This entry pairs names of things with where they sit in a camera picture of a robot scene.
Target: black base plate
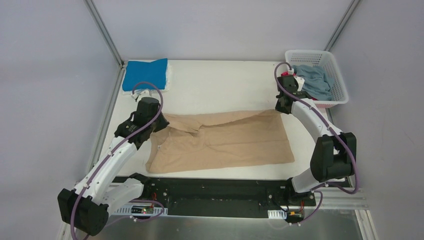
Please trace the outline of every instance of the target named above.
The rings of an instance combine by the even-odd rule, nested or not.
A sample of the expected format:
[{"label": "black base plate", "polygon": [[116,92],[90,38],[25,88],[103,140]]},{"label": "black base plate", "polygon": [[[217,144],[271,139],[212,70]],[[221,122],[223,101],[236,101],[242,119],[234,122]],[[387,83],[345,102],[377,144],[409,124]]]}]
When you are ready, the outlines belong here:
[{"label": "black base plate", "polygon": [[[113,182],[123,183],[127,178],[118,176]],[[288,205],[283,200],[285,185],[285,180],[151,177],[140,199],[151,200],[156,194],[156,200],[173,216],[268,218],[268,210]],[[316,204],[312,193],[302,200],[305,206]]]}]

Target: white plastic basket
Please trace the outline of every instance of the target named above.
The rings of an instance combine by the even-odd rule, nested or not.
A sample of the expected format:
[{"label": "white plastic basket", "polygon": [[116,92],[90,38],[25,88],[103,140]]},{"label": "white plastic basket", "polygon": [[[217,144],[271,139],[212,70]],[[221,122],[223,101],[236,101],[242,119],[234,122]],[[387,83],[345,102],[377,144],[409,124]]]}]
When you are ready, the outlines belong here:
[{"label": "white plastic basket", "polygon": [[313,66],[321,66],[330,77],[334,78],[334,86],[331,89],[333,100],[314,101],[318,108],[331,108],[337,104],[345,104],[348,102],[348,91],[346,90],[342,73],[331,52],[319,50],[288,50],[285,52],[285,60],[291,65],[312,64]]}]

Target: small white object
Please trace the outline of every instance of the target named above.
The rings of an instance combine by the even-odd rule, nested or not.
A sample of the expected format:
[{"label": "small white object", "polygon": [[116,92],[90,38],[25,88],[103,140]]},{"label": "small white object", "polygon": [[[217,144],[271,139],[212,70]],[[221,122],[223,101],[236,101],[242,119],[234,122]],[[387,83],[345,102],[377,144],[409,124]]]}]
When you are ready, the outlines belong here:
[{"label": "small white object", "polygon": [[149,89],[144,89],[144,90],[135,90],[134,94],[131,94],[131,97],[135,100],[139,100],[142,99],[144,97],[151,97],[152,96],[152,92]]},{"label": "small white object", "polygon": [[293,65],[321,66],[327,74],[334,78],[334,86],[331,89],[332,101],[315,101],[319,108],[331,108],[337,104],[345,104],[349,101],[348,91],[342,73],[336,59],[329,51],[319,50],[288,50],[285,52],[285,60]]},{"label": "small white object", "polygon": [[283,210],[268,210],[269,219],[286,219],[287,213]]},{"label": "small white object", "polygon": [[297,90],[302,91],[302,88],[304,87],[304,84],[305,84],[305,79],[303,77],[300,77],[300,76],[294,76],[294,79],[296,79],[296,82],[299,85]]}]

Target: wrinkled cloth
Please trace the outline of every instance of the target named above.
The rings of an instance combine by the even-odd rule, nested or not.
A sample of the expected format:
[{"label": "wrinkled cloth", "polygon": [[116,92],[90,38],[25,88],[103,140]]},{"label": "wrinkled cloth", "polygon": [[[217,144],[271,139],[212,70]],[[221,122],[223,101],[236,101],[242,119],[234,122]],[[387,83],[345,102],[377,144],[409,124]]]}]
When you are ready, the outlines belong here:
[{"label": "wrinkled cloth", "polygon": [[169,125],[150,136],[150,173],[294,162],[275,110],[164,116]]},{"label": "wrinkled cloth", "polygon": [[297,76],[305,80],[302,90],[320,101],[333,99],[331,89],[335,80],[322,66],[294,65],[293,69]]}]

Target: light blue cloth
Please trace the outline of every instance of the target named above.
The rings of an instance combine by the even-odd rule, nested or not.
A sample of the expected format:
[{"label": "light blue cloth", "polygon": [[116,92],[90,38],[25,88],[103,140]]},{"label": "light blue cloth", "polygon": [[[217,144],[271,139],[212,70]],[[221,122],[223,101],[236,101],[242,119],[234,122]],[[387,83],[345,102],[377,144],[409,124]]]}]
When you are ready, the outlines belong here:
[{"label": "light blue cloth", "polygon": [[331,101],[330,90],[334,86],[334,78],[330,77],[322,66],[294,65],[297,76],[304,78],[302,90],[320,101]]}]

